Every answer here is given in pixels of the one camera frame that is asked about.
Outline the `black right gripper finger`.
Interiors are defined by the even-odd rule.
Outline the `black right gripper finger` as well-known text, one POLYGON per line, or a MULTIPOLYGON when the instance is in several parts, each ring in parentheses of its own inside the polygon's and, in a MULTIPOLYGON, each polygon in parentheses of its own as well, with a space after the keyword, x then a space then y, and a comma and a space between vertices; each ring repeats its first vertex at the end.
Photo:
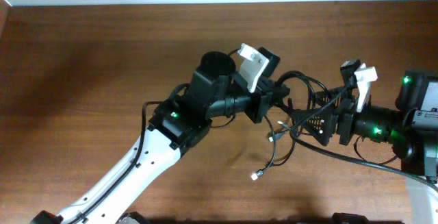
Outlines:
POLYGON ((328 92, 321 90, 314 93, 313 105, 323 106, 339 93, 342 95, 333 102, 333 106, 338 106, 343 98, 346 97, 346 92, 342 92, 342 87, 329 89, 328 92))
POLYGON ((300 121, 309 117, 294 129, 294 135, 299 137, 302 130, 306 130, 314 138, 331 138, 335 133, 337 115, 335 108, 330 106, 320 111, 319 108, 312 110, 294 111, 294 121, 297 125, 300 121))

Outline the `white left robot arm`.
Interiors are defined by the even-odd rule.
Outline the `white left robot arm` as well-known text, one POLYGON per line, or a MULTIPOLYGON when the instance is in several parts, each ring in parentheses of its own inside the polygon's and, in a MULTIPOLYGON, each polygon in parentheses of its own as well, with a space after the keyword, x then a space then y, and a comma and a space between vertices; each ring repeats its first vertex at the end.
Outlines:
POLYGON ((263 47, 237 54, 244 60, 240 67, 230 54, 204 54, 189 84, 154 102, 151 118, 142 111, 140 137, 95 186, 59 214, 43 210, 32 223, 117 223, 152 181, 207 135, 214 117, 243 112, 260 123, 289 94, 270 79, 280 58, 263 47))

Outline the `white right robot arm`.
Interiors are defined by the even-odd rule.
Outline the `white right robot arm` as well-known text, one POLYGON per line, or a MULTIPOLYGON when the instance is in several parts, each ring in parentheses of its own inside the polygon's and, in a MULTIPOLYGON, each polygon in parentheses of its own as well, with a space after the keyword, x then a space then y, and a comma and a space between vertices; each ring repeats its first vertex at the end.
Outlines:
POLYGON ((374 142, 388 142, 401 161, 400 169, 364 158, 330 152, 332 158, 391 171, 406 177, 414 223, 437 222, 437 74, 407 70, 402 78, 395 109, 372 105, 370 86, 376 81, 373 67, 342 69, 345 88, 317 94, 319 108, 292 112, 296 124, 305 128, 322 146, 333 134, 347 145, 354 135, 374 142))

